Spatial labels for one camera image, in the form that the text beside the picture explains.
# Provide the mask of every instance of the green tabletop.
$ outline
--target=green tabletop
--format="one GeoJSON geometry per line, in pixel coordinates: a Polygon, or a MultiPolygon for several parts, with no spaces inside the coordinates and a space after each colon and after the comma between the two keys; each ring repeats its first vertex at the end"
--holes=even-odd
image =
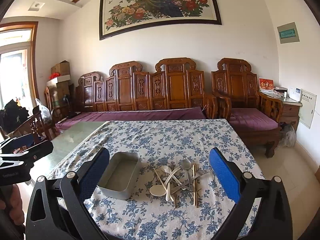
{"type": "Polygon", "coordinates": [[[103,123],[78,122],[54,138],[52,140],[53,152],[36,161],[35,166],[30,170],[31,183],[34,183],[39,176],[47,176],[64,157],[103,123]]]}

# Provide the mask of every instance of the human hand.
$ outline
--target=human hand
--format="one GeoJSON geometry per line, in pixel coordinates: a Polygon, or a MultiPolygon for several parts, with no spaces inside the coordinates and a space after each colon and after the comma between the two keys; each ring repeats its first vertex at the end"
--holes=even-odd
{"type": "MultiPolygon", "coordinates": [[[[22,225],[24,223],[24,212],[22,210],[20,190],[16,184],[12,185],[10,204],[12,206],[9,212],[10,218],[17,226],[22,225]]],[[[0,200],[0,209],[5,209],[5,203],[2,200],[0,200]]]]}

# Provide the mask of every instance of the black lamp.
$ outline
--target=black lamp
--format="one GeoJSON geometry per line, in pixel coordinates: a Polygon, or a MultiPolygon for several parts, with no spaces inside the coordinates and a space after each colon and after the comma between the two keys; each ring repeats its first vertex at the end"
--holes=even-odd
{"type": "Polygon", "coordinates": [[[70,97],[70,95],[69,95],[69,94],[65,94],[62,100],[63,100],[64,103],[67,103],[68,106],[69,106],[69,113],[68,113],[67,118],[68,118],[68,119],[71,119],[71,118],[75,117],[75,116],[77,115],[77,113],[75,113],[75,112],[73,112],[73,111],[70,111],[70,109],[71,109],[71,108],[70,108],[70,103],[69,103],[69,102],[71,102],[71,97],[70,97]]]}

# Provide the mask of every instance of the clear plastic bag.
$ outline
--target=clear plastic bag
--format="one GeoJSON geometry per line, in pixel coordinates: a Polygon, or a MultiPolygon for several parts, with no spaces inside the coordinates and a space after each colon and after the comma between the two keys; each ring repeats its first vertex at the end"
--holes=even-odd
{"type": "Polygon", "coordinates": [[[291,124],[285,124],[280,131],[281,141],[279,142],[280,147],[293,147],[296,142],[296,133],[291,124]]]}
{"type": "Polygon", "coordinates": [[[44,123],[51,122],[52,116],[50,114],[49,109],[46,106],[42,105],[38,98],[36,98],[36,103],[37,103],[37,106],[39,106],[39,109],[41,111],[41,117],[42,117],[42,120],[44,121],[44,123]]]}

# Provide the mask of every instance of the white wall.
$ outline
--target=white wall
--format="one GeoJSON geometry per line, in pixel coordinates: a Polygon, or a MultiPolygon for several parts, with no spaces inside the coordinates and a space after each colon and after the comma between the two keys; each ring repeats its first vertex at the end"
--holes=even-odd
{"type": "Polygon", "coordinates": [[[91,71],[108,73],[114,64],[136,60],[145,71],[163,58],[190,57],[204,70],[217,70],[223,57],[241,58],[258,76],[279,79],[276,38],[264,0],[217,0],[220,25],[181,24],[145,28],[99,40],[100,0],[92,0],[61,23],[60,61],[70,62],[71,78],[91,71]]]}
{"type": "MultiPolygon", "coordinates": [[[[277,35],[279,79],[284,87],[296,86],[320,97],[320,26],[304,0],[265,0],[277,35]],[[300,42],[280,44],[277,26],[295,22],[300,42]]],[[[311,168],[320,164],[320,98],[311,129],[299,123],[297,141],[309,152],[311,168]]]]}
{"type": "Polygon", "coordinates": [[[44,89],[51,75],[51,67],[58,61],[58,32],[60,20],[44,17],[9,17],[1,23],[37,21],[36,36],[36,79],[40,101],[44,104],[44,89]]]}

